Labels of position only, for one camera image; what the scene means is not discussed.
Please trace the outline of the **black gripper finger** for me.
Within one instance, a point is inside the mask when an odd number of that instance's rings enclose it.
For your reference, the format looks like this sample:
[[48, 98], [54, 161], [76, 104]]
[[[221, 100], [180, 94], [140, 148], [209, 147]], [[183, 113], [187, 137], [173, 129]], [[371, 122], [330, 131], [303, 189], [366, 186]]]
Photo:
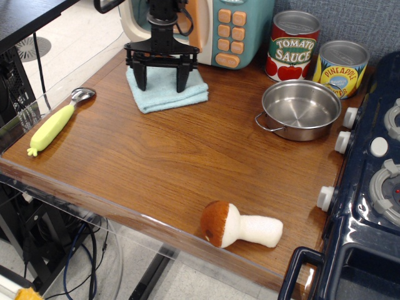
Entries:
[[138, 88], [145, 91], [147, 86], [147, 66], [141, 62], [133, 62], [132, 70]]
[[185, 90], [188, 77], [192, 67], [190, 64], [179, 65], [176, 71], [176, 91], [181, 93]]

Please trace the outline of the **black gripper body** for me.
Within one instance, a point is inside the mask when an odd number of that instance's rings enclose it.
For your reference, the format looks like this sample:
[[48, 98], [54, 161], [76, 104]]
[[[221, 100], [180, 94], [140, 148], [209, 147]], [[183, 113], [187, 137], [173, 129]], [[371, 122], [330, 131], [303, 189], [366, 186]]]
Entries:
[[174, 38], [173, 27], [178, 25], [176, 18], [161, 20], [149, 18], [151, 37], [145, 41], [127, 43], [126, 64], [149, 64], [164, 68], [178, 68], [188, 65], [190, 70], [198, 67], [199, 48], [184, 44]]

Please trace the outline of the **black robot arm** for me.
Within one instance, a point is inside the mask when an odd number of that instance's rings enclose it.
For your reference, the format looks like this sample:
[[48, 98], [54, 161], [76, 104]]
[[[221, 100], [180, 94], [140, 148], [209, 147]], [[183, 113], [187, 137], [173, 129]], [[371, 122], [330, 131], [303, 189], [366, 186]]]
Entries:
[[173, 27], [178, 25], [178, 13], [192, 21], [185, 6], [187, 1], [149, 1], [147, 21], [151, 37], [145, 41], [125, 44], [126, 64], [132, 69], [137, 86], [144, 91], [147, 67], [176, 69], [176, 91], [186, 88], [189, 73], [198, 67], [198, 47], [183, 44], [174, 38]]

